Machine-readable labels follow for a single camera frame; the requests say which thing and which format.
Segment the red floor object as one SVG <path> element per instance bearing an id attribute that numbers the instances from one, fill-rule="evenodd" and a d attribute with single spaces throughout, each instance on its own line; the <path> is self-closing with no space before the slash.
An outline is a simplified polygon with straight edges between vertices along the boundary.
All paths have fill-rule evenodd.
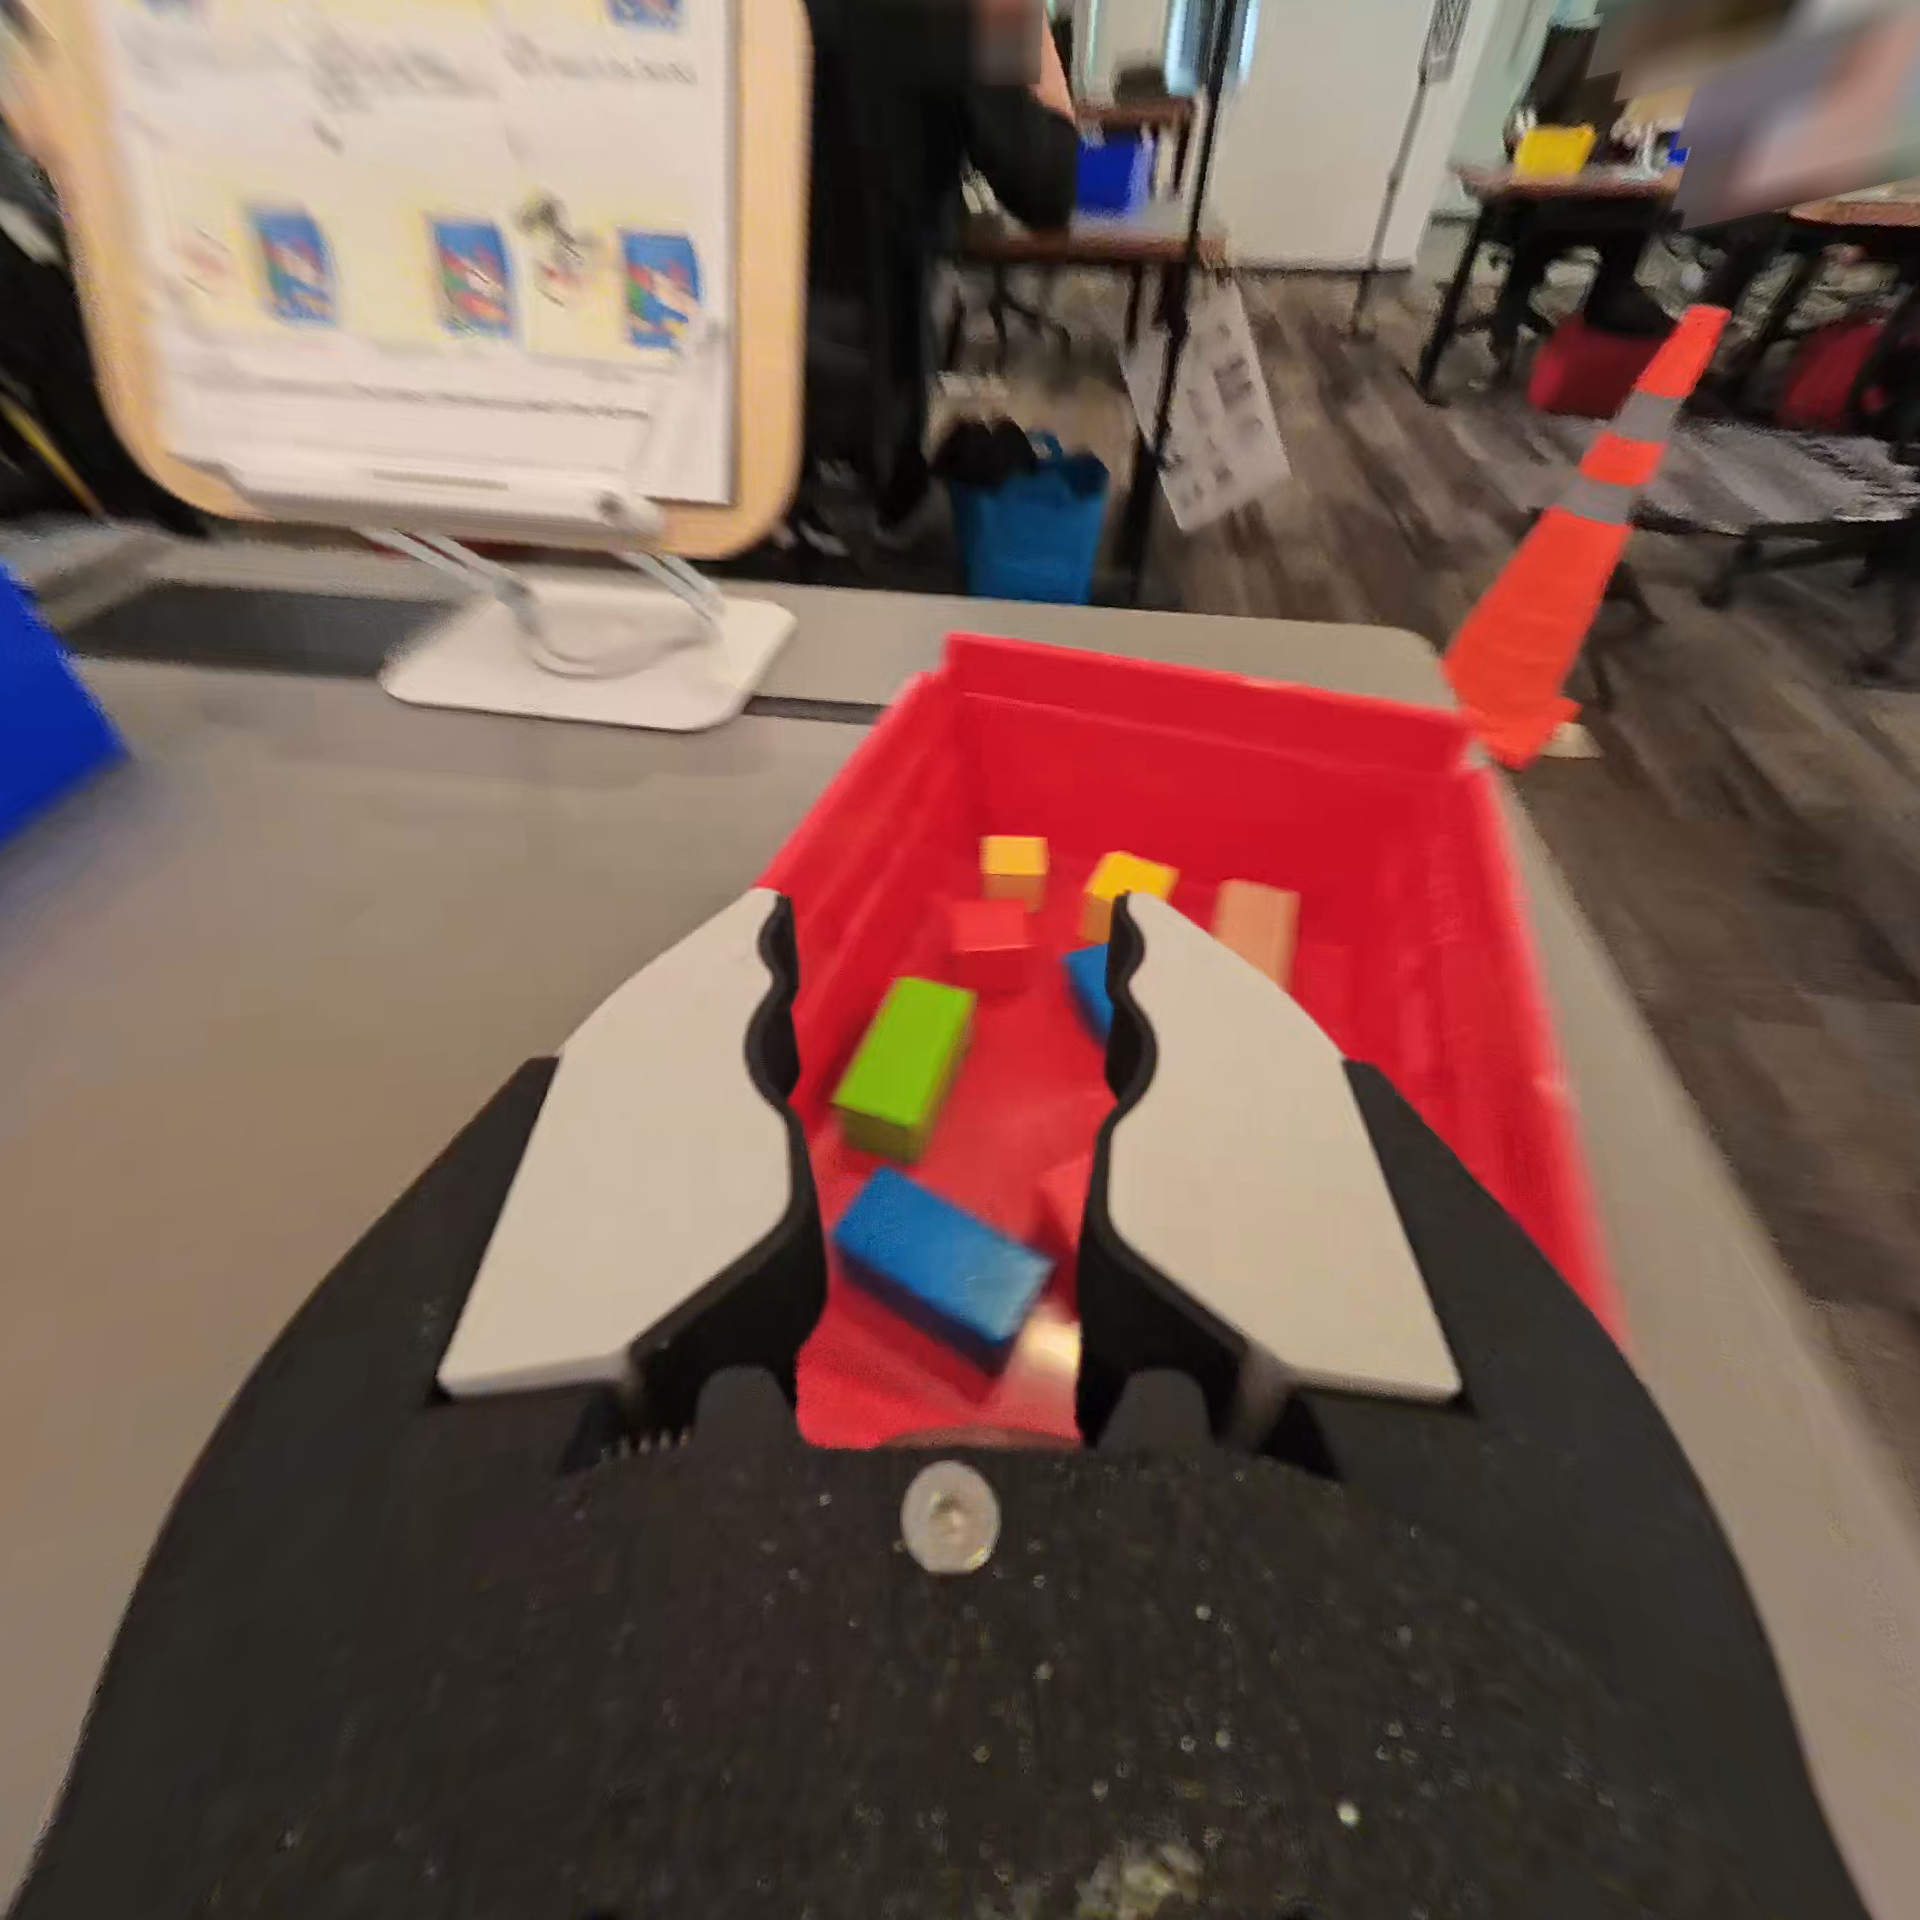
<path id="1" fill-rule="evenodd" d="M 1534 764 L 1577 715 L 1567 695 L 1574 661 L 1621 568 L 1675 419 L 1715 361 L 1729 316 L 1725 305 L 1709 304 L 1679 315 L 1442 654 L 1477 746 L 1512 772 Z"/>

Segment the wooden table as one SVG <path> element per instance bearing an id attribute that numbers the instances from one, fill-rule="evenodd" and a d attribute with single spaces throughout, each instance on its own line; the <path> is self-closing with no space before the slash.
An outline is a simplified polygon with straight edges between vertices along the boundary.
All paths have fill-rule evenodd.
<path id="1" fill-rule="evenodd" d="M 995 329 L 995 368 L 1012 364 L 1012 321 L 1052 334 L 1071 351 L 1071 329 L 1039 305 L 1012 296 L 1012 274 L 1124 274 L 1125 316 L 1121 351 L 1141 342 L 1147 324 L 1169 325 L 1174 305 L 1192 294 L 1197 274 L 1225 278 L 1234 265 L 1229 241 L 1218 229 L 1188 229 L 1181 219 L 1074 219 L 1068 229 L 1024 229 L 999 211 L 967 214 L 957 231 L 957 265 L 985 274 L 985 316 Z"/>

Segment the grey desk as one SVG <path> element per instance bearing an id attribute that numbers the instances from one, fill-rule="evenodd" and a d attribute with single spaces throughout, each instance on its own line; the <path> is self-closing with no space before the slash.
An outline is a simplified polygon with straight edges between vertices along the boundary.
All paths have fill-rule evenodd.
<path id="1" fill-rule="evenodd" d="M 728 904 L 949 631 L 1438 706 L 1397 626 L 798 609 L 709 735 L 404 709 L 358 676 L 101 661 L 132 758 L 2 848 L 2 1902 L 181 1481 L 307 1295 L 485 1098 Z M 1729 1522 L 1831 1828 L 1918 1915 L 1918 1501 L 1508 791 L 1638 1365 Z"/>

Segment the instruction sheet board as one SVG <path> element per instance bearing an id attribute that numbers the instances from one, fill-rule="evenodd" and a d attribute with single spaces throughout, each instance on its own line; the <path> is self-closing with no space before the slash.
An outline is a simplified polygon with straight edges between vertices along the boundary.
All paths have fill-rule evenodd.
<path id="1" fill-rule="evenodd" d="M 802 2 L 7 2 L 104 411 L 231 522 L 722 561 L 801 475 Z"/>

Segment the blue floor tub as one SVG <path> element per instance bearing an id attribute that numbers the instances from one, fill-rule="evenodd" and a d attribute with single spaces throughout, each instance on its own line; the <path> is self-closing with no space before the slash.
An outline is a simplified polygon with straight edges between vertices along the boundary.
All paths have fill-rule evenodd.
<path id="1" fill-rule="evenodd" d="M 962 585 L 979 601 L 1091 606 L 1112 472 L 1054 435 L 1032 446 L 1028 468 L 949 486 Z"/>

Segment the red plastic bin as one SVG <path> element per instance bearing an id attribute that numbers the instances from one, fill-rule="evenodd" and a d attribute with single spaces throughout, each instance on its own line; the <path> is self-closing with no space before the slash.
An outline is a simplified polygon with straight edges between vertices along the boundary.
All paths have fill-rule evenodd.
<path id="1" fill-rule="evenodd" d="M 1065 1209 L 1112 1095 L 1064 959 L 1088 945 L 1085 882 L 1109 854 L 1174 868 L 1172 905 L 1202 931 L 1225 879 L 1294 895 L 1289 985 L 1309 1016 L 1407 1095 L 1624 1335 L 1501 785 L 1464 719 L 1027 641 L 949 638 L 761 875 L 795 908 L 795 1111 L 825 1225 L 877 1165 L 828 1098 L 898 976 L 967 982 L 949 926 L 995 835 L 1047 844 L 1042 905 L 1019 982 L 977 1001 L 908 1175 L 1057 1272 L 991 1376 L 832 1266 L 801 1354 L 805 1439 L 1074 1435 Z"/>

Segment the white floor sign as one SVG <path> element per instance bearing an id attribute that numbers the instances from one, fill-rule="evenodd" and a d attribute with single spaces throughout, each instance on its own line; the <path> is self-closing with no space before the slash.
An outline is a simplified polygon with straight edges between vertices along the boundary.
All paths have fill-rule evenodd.
<path id="1" fill-rule="evenodd" d="M 1174 381 L 1159 486 L 1182 538 L 1269 502 L 1291 481 L 1237 278 L 1199 278 Z"/>

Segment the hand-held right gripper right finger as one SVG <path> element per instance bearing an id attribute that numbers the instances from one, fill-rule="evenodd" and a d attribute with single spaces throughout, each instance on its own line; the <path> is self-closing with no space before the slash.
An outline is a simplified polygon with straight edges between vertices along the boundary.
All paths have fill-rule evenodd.
<path id="1" fill-rule="evenodd" d="M 1271 1421 L 1297 1388 L 1452 1402 L 1461 1365 L 1321 1022 L 1149 895 L 1114 905 L 1109 1001 L 1077 1416 L 1149 1371 L 1187 1374 L 1211 1421 Z"/>

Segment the white board stand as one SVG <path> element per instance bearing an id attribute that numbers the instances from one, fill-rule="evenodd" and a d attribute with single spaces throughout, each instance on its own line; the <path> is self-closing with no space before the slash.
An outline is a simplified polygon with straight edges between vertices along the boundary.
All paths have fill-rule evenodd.
<path id="1" fill-rule="evenodd" d="M 471 589 L 377 674 L 414 709 L 702 735 L 742 715 L 801 631 L 788 609 L 727 594 L 672 554 L 654 502 L 614 506 L 619 578 L 497 562 L 437 532 L 361 538 Z"/>

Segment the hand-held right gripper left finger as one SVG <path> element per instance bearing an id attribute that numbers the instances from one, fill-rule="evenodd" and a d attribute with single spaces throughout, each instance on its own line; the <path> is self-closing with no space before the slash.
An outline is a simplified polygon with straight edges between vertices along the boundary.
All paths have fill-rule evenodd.
<path id="1" fill-rule="evenodd" d="M 761 1368 L 798 1396 L 828 1298 L 798 992 L 795 905 L 739 895 L 564 1042 L 444 1395 L 609 1386 L 688 1421 L 715 1374 Z"/>

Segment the pile of coloured wooden blocks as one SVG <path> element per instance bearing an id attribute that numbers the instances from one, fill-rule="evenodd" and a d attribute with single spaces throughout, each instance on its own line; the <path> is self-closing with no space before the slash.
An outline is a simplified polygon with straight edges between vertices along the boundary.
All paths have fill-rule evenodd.
<path id="1" fill-rule="evenodd" d="M 1182 882 L 1181 866 L 1114 848 L 1074 908 L 1052 908 L 1047 854 L 1038 838 L 979 839 L 975 892 L 941 905 L 941 972 L 885 985 L 828 1095 L 844 1281 L 984 1379 L 1071 1304 L 1114 905 L 1178 899 Z"/>

